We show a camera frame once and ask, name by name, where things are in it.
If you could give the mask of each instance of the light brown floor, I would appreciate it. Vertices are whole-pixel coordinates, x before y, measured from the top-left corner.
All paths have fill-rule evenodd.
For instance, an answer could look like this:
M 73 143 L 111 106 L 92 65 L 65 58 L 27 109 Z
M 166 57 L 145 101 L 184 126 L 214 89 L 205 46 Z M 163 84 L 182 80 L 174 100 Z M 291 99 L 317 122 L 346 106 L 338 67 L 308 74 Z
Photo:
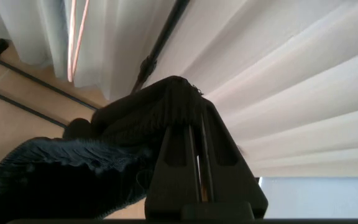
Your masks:
M 15 48 L 10 45 L 0 60 L 95 106 L 108 102 L 96 88 L 75 88 L 71 83 L 55 78 L 53 68 L 38 68 L 20 62 Z M 90 119 L 93 110 L 71 101 L 48 88 L 40 86 L 0 65 L 0 94 L 47 114 L 63 123 L 75 118 Z M 20 143 L 36 136 L 59 138 L 63 129 L 0 100 L 0 160 Z M 144 218 L 144 201 L 120 210 L 108 218 Z

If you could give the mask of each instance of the white wall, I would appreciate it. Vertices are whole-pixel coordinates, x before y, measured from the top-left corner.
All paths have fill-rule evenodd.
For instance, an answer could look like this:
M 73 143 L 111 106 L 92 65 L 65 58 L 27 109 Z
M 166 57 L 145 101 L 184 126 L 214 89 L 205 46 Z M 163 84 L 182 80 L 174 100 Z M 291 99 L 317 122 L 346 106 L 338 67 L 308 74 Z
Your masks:
M 358 218 L 358 178 L 262 178 L 265 218 Z

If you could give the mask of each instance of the curtain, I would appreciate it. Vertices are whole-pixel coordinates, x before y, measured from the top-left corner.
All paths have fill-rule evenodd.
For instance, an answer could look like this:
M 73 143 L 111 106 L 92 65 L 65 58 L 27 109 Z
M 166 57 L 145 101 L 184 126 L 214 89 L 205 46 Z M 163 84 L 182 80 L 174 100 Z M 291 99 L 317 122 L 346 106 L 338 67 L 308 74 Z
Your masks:
M 65 77 L 70 5 L 0 0 L 0 37 Z M 75 85 L 129 94 L 172 5 L 91 1 Z M 358 177 L 358 1 L 190 1 L 145 86 L 170 75 L 216 105 L 255 176 Z
M 148 85 L 189 79 L 256 176 L 358 176 L 358 1 L 192 1 Z

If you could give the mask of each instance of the metal frame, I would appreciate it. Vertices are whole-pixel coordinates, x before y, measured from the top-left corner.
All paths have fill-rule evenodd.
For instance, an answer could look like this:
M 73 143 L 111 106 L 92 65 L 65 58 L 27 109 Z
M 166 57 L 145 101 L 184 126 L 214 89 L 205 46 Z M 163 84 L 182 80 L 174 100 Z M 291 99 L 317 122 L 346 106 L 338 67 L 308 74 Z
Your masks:
M 9 46 L 9 44 L 7 43 L 6 40 L 0 39 L 0 54 L 3 53 L 8 48 L 8 46 Z M 65 97 L 67 97 L 67 98 L 69 98 L 69 99 L 71 99 L 71 100 L 73 100 L 73 101 L 75 101 L 75 102 L 77 102 L 77 103 L 79 103 L 79 104 L 81 104 L 83 106 L 86 106 L 86 107 L 88 107 L 88 108 L 90 108 L 92 110 L 97 110 L 98 109 L 97 107 L 95 107 L 95 106 L 93 106 L 93 105 L 91 105 L 89 103 L 86 103 L 86 102 L 78 99 L 77 97 L 69 94 L 69 93 L 64 92 L 63 90 L 60 90 L 60 89 L 58 89 L 58 88 L 56 88 L 56 87 L 54 87 L 52 85 L 49 85 L 48 83 L 46 83 L 46 82 L 44 82 L 44 81 L 42 81 L 42 80 L 40 80 L 38 78 L 35 78 L 34 76 L 32 76 L 32 75 L 30 75 L 30 74 L 28 74 L 28 73 L 16 68 L 13 65 L 10 65 L 10 64 L 8 64 L 6 62 L 3 62 L 1 60 L 0 60 L 0 65 L 12 70 L 13 72 L 16 72 L 19 75 L 22 75 L 23 77 L 26 77 L 26 78 L 32 80 L 33 82 L 36 82 L 36 83 L 38 83 L 38 84 L 40 84 L 40 85 L 42 85 L 42 86 L 44 86 L 44 87 L 46 87 L 46 88 L 48 88 L 50 90 L 53 90 L 54 92 L 59 93 L 62 96 L 65 96 Z M 33 110 L 32 108 L 29 108 L 28 106 L 25 106 L 25 105 L 23 105 L 21 103 L 18 103 L 15 100 L 12 100 L 12 99 L 10 99 L 10 98 L 8 98 L 6 96 L 3 96 L 1 94 L 0 94 L 0 99 L 5 101 L 5 102 L 8 102 L 8 103 L 10 103 L 10 104 L 12 104 L 12 105 L 14 105 L 16 107 L 18 107 L 18 108 L 21 108 L 21 109 L 23 109 L 23 110 L 25 110 L 27 112 L 30 112 L 30 113 L 32 113 L 32 114 L 34 114 L 34 115 L 36 115 L 36 116 L 38 116 L 38 117 L 40 117 L 42 119 L 45 119 L 45 120 L 47 120 L 47 121 L 49 121 L 49 122 L 51 122 L 53 124 L 56 124 L 57 126 L 60 126 L 62 128 L 67 127 L 66 124 L 63 124 L 62 122 L 57 121 L 56 119 L 53 119 L 53 118 L 51 118 L 51 117 L 49 117 L 49 116 L 47 116 L 47 115 L 45 115 L 43 113 L 40 113 L 40 112 L 38 112 L 36 110 Z

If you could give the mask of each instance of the black fabric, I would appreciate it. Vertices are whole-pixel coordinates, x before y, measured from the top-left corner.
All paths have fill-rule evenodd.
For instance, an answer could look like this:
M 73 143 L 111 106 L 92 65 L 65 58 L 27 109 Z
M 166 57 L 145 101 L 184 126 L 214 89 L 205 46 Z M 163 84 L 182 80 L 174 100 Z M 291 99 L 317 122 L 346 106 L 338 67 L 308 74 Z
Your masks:
M 167 126 L 199 125 L 202 97 L 170 77 L 34 138 L 0 162 L 0 223 L 101 218 L 144 198 Z

